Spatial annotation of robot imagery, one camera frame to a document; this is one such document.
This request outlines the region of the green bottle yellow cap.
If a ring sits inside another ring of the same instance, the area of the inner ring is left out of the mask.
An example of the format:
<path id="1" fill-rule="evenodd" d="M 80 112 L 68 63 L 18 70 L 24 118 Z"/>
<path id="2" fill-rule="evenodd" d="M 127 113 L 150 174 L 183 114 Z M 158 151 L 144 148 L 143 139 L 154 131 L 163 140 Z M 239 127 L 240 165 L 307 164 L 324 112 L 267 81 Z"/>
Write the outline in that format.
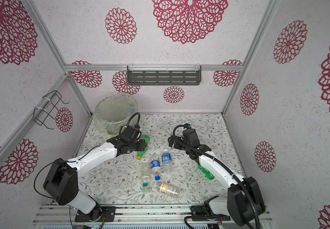
<path id="1" fill-rule="evenodd" d="M 140 140 L 138 141 L 139 146 L 138 146 L 137 155 L 136 155 L 137 160 L 142 160 L 142 157 L 148 150 L 149 142 L 150 142 L 150 137 L 148 135 L 141 136 Z"/>

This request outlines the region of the Pocari bottle white cap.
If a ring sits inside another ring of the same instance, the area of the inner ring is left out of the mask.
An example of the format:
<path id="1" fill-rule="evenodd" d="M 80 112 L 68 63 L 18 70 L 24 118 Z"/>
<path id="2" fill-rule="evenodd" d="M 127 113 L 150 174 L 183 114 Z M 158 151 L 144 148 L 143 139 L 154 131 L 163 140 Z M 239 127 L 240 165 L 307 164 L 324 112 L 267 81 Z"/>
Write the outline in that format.
<path id="1" fill-rule="evenodd" d="M 171 173 L 173 168 L 173 158 L 168 149 L 164 149 L 161 155 L 163 171 L 166 173 Z"/>

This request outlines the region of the clear bottle green cap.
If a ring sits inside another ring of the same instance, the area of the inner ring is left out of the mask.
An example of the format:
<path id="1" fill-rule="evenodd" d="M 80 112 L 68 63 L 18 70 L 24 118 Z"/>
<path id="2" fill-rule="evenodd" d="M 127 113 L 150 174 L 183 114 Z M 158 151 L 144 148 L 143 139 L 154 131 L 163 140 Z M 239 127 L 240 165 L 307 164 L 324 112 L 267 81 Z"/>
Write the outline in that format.
<path id="1" fill-rule="evenodd" d="M 151 169 L 147 162 L 141 163 L 141 188 L 143 192 L 150 192 Z"/>

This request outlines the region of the Pocari bottle blue cap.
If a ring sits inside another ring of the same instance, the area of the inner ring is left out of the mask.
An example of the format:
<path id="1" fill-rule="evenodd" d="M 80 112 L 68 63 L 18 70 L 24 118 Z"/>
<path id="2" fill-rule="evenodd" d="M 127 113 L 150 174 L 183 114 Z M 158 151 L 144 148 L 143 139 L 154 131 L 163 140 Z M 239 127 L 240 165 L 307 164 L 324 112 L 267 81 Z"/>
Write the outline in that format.
<path id="1" fill-rule="evenodd" d="M 150 161 L 150 167 L 152 171 L 153 178 L 156 182 L 161 180 L 161 165 L 159 156 L 152 156 Z"/>

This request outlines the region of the clear bottle pink label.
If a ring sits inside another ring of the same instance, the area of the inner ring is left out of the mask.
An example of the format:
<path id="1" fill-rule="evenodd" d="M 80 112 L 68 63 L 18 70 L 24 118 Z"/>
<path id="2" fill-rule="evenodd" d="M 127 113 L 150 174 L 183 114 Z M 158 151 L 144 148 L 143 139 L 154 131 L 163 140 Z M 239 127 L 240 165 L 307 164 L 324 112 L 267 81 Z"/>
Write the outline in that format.
<path id="1" fill-rule="evenodd" d="M 127 108 L 127 112 L 132 114 L 135 113 L 137 111 L 137 105 L 135 104 L 130 104 Z"/>

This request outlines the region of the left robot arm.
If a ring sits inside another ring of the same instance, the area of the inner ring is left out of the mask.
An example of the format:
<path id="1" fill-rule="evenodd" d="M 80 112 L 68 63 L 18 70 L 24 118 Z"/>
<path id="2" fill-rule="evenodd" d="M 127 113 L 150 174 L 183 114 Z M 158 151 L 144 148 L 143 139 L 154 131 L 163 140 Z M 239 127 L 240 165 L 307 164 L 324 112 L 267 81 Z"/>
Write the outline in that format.
<path id="1" fill-rule="evenodd" d="M 55 160 L 43 183 L 44 190 L 61 206 L 68 205 L 86 215 L 100 214 L 101 207 L 92 197 L 79 189 L 78 178 L 108 160 L 134 151 L 144 151 L 147 143 L 141 139 L 141 127 L 127 126 L 119 135 L 83 156 Z"/>

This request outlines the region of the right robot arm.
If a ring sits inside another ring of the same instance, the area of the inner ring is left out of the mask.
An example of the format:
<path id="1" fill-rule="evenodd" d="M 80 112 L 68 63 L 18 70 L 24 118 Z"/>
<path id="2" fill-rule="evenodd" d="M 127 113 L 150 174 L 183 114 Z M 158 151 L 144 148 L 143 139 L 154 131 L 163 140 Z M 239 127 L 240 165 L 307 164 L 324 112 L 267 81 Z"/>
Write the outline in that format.
<path id="1" fill-rule="evenodd" d="M 208 170 L 227 189 L 227 197 L 212 197 L 205 201 L 205 216 L 191 219 L 231 218 L 238 226 L 261 227 L 260 215 L 266 211 L 264 200 L 253 177 L 244 177 L 223 163 L 210 147 L 201 144 L 195 129 L 189 124 L 178 125 L 168 138 L 168 145 L 183 150 L 198 165 Z"/>

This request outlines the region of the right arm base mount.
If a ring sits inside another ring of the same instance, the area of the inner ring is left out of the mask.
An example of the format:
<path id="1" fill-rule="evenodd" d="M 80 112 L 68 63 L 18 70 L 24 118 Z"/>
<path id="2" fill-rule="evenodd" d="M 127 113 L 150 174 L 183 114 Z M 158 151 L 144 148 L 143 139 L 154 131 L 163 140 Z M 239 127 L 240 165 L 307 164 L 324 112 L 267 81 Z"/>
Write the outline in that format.
<path id="1" fill-rule="evenodd" d="M 191 210 L 191 219 L 194 221 L 202 221 L 202 220 L 216 220 L 216 221 L 230 221 L 231 217 L 222 215 L 218 216 L 213 213 L 209 207 L 205 205 L 193 205 L 190 207 Z"/>

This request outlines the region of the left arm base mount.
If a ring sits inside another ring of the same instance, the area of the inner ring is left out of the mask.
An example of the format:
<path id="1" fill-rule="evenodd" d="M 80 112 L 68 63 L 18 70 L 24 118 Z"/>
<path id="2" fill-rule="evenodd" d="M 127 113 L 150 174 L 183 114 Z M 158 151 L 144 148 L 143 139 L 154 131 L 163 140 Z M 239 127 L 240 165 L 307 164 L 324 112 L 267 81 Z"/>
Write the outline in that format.
<path id="1" fill-rule="evenodd" d="M 96 206 L 90 213 L 84 214 L 80 210 L 77 212 L 74 222 L 113 222 L 116 207 Z"/>

